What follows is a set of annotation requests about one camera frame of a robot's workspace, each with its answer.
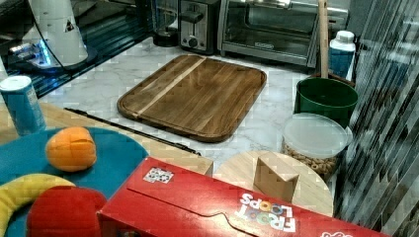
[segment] blue mat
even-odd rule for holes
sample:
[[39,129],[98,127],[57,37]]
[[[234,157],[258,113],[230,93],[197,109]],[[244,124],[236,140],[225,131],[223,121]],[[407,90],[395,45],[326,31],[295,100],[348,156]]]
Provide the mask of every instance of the blue mat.
[[[141,145],[125,135],[96,127],[87,128],[96,143],[98,159],[93,167],[67,173],[50,166],[46,160],[45,146],[60,129],[47,130],[0,146],[0,185],[23,175],[46,173],[69,180],[78,187],[97,190],[110,198],[148,154]],[[30,208],[28,205],[15,212],[6,236],[26,236],[26,219]]]

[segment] container lid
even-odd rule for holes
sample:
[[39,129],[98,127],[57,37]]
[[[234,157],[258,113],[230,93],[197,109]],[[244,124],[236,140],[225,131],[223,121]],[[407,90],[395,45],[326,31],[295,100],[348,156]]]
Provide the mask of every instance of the container lid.
[[336,35],[336,40],[341,42],[354,42],[355,35],[352,32],[340,31]]
[[0,82],[0,91],[17,91],[29,84],[31,84],[31,78],[27,76],[11,76]]
[[286,145],[297,153],[325,159],[337,155],[348,144],[348,134],[336,121],[314,114],[296,114],[283,126]]

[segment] froot loops box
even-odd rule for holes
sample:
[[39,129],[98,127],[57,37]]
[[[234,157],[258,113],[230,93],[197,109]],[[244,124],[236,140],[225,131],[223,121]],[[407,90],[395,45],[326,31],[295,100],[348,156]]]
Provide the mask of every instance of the froot loops box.
[[381,237],[151,157],[99,211],[104,237]]

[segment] blue light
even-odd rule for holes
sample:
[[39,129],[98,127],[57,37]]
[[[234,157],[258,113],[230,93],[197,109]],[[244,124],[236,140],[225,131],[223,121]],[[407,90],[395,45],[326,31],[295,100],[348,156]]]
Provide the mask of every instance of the blue light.
[[49,59],[49,54],[48,54],[48,51],[46,50],[45,43],[43,42],[43,40],[41,40],[40,43],[41,43],[41,49],[42,49],[43,55],[45,56],[45,59],[46,59],[46,64],[50,65],[51,60]]

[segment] marble countertop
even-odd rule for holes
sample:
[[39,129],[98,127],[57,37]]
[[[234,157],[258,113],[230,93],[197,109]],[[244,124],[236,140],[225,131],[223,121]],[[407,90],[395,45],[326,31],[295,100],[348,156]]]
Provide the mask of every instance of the marble countertop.
[[211,56],[263,70],[267,83],[257,101],[233,135],[220,143],[202,143],[165,130],[124,118],[117,101],[129,89],[173,58],[189,52],[180,47],[158,47],[146,39],[50,92],[41,102],[77,109],[172,142],[179,142],[214,161],[214,170],[237,153],[249,150],[281,149],[281,126],[293,113],[296,83],[308,75],[302,71],[258,62]]

